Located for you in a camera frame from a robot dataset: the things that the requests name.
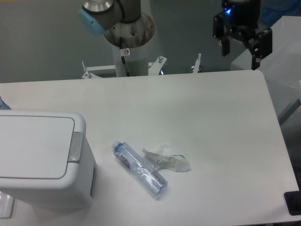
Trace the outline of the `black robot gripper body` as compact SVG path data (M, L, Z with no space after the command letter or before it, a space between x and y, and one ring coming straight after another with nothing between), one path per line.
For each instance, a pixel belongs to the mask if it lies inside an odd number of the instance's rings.
M229 37L246 43L253 39L258 28L260 6L259 0L223 0L222 18L227 32L220 38L220 43Z

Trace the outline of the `grey robot arm with blue cap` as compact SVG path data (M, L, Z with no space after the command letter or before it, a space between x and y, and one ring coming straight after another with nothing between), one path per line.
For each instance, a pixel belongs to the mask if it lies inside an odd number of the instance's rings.
M222 10L212 22L212 37L219 41L222 56L230 53L230 39L237 40L249 50L252 70L273 51L272 29L258 29L260 6L259 0L222 0ZM142 12L139 0L84 0L78 15L91 33L125 49L123 56L147 45L155 32L153 20Z

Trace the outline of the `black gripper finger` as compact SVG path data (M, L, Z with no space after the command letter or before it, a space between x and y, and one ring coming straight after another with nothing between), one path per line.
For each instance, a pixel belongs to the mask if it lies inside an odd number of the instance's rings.
M266 28L258 32L252 41L247 42L246 48L251 53L251 69L256 70L260 67L261 60L270 55L273 51L273 31Z
M213 37L218 39L222 47L222 56L230 53L230 33L225 32L225 23L222 12L218 13L213 18Z

